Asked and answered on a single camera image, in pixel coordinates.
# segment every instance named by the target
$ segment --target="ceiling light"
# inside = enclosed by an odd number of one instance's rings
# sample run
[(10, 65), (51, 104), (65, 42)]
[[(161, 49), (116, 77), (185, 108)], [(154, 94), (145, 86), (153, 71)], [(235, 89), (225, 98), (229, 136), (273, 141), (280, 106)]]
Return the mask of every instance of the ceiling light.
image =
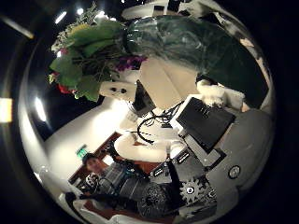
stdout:
[(78, 9), (77, 9), (77, 14), (78, 14), (78, 15), (83, 14), (83, 12), (84, 12), (84, 9), (83, 9), (83, 8), (78, 8)]
[(0, 123), (12, 121), (12, 99), (0, 98)]
[(62, 12), (62, 14), (60, 14), (57, 19), (55, 20), (55, 23), (58, 24), (66, 15), (66, 11)]
[(42, 121), (45, 122), (47, 120), (46, 113), (45, 113), (45, 110), (44, 110), (44, 106), (43, 106), (41, 100), (38, 97), (36, 97), (36, 112), (37, 112), (37, 115), (39, 116), (39, 118)]
[(58, 51), (57, 52), (57, 58), (60, 58), (62, 56), (62, 52), (61, 51)]

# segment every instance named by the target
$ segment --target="green leaf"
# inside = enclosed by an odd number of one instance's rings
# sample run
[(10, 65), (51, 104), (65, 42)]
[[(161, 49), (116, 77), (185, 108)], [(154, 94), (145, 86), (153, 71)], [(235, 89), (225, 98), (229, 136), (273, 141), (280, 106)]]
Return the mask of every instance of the green leaf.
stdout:
[(100, 83), (93, 76), (85, 76), (77, 85), (76, 97), (85, 96), (88, 100), (97, 102), (99, 99)]
[(97, 41), (114, 39), (121, 29), (120, 22), (100, 20), (97, 25), (77, 30), (65, 40), (64, 44), (82, 46)]
[(72, 59), (80, 57), (74, 49), (68, 49), (67, 54), (56, 58), (50, 65), (50, 69), (59, 73), (56, 82), (64, 86), (76, 86), (82, 77), (82, 69), (73, 64)]
[(112, 39), (94, 42), (94, 43), (86, 46), (83, 49), (84, 56), (85, 57), (90, 57), (96, 51), (101, 50), (101, 49), (103, 49), (103, 48), (105, 48), (105, 47), (107, 47), (109, 45), (112, 45), (113, 43), (114, 43), (114, 41)]

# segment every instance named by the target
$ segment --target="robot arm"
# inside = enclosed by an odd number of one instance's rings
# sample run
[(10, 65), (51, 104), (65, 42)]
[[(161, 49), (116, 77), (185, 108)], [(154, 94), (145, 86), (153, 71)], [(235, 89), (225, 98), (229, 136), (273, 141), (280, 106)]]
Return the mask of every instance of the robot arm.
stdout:
[(163, 162), (167, 159), (167, 154), (178, 153), (186, 146), (179, 140), (159, 140), (152, 145), (136, 146), (136, 137), (129, 133), (119, 137), (114, 148), (120, 156), (132, 161)]

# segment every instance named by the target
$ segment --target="person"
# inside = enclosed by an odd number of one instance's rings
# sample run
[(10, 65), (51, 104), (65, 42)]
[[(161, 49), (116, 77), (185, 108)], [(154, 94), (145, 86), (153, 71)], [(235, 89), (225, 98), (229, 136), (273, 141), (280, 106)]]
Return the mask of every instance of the person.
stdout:
[(86, 177), (88, 193), (80, 199), (95, 199), (105, 207), (137, 212), (137, 202), (149, 179), (140, 168), (129, 161), (114, 161), (107, 168), (92, 153), (82, 159), (91, 173)]

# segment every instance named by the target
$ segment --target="red flower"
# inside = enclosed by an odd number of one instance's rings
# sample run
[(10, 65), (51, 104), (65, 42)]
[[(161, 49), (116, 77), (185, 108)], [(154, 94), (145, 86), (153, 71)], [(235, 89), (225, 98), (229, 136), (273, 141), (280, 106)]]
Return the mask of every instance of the red flower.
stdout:
[(62, 86), (60, 84), (58, 84), (58, 89), (60, 90), (61, 93), (63, 94), (71, 94), (72, 91), (70, 91), (67, 87)]
[(62, 53), (62, 55), (65, 55), (68, 53), (66, 48), (60, 49), (60, 52)]

